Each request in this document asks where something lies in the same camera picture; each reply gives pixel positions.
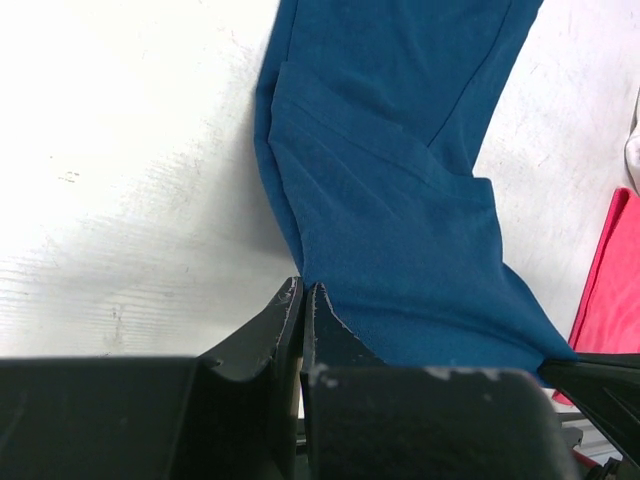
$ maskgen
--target garment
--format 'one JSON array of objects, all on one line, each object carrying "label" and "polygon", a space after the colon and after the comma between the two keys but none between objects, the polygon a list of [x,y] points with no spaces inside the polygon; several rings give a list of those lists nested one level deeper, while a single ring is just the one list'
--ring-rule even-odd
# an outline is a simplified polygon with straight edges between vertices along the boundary
[{"label": "garment", "polygon": [[[640,198],[619,188],[600,236],[569,344],[583,353],[640,353]],[[560,403],[571,402],[556,393]]]},{"label": "garment", "polygon": [[636,110],[633,115],[631,134],[624,148],[627,170],[629,171],[636,192],[640,193],[640,125],[638,125],[638,117],[640,117],[640,92],[636,100]]},{"label": "garment", "polygon": [[282,0],[255,147],[303,276],[394,365],[574,359],[472,168],[538,0]]}]

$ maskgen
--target blue fabric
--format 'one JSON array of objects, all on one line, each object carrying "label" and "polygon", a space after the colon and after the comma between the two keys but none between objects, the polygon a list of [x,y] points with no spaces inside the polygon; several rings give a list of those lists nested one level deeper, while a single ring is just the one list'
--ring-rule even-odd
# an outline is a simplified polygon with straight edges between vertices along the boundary
[{"label": "blue fabric", "polygon": [[305,285],[394,365],[576,356],[502,261],[472,168],[538,0],[282,0],[257,89],[262,180]]}]

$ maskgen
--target white cloth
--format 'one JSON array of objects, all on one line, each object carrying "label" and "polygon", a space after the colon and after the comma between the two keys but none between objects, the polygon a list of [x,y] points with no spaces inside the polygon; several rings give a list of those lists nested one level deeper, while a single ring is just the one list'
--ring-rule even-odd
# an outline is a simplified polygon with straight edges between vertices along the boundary
[{"label": "white cloth", "polygon": [[631,175],[636,192],[640,193],[640,125],[638,124],[638,117],[640,117],[640,92],[638,93],[638,100],[636,100],[631,135],[629,135],[629,140],[627,140],[624,148],[629,175]]}]

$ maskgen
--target white table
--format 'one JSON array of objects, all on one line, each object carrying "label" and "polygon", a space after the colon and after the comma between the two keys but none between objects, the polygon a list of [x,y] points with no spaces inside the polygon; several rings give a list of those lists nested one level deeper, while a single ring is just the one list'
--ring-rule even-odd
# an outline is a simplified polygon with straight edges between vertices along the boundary
[{"label": "white table", "polygon": [[[277,3],[0,6],[0,355],[196,355],[295,274],[251,141]],[[639,24],[547,0],[478,162],[564,335],[626,178]]]}]

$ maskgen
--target pink fabric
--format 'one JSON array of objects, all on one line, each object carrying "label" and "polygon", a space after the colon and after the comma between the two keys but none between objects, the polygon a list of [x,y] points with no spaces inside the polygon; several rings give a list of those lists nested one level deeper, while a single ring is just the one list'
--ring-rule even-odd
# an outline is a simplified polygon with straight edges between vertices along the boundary
[{"label": "pink fabric", "polygon": [[[581,353],[640,353],[640,198],[615,191],[569,345]],[[556,392],[554,400],[571,405]]]}]

